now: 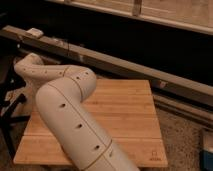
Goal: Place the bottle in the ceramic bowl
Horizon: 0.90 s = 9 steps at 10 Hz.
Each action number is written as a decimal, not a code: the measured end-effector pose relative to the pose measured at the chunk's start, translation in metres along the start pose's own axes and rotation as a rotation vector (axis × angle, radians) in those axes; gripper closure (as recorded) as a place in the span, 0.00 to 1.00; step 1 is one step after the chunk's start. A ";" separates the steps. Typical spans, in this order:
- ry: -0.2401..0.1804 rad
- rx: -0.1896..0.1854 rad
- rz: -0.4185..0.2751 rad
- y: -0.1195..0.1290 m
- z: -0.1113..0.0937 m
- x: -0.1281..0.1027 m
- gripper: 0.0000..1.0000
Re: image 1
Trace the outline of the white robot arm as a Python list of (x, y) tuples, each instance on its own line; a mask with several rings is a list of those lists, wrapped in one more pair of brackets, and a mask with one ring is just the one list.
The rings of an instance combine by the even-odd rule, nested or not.
[(35, 103), (41, 118), (80, 171), (139, 171), (82, 105), (96, 88), (91, 69), (46, 65), (34, 53), (14, 69), (37, 88)]

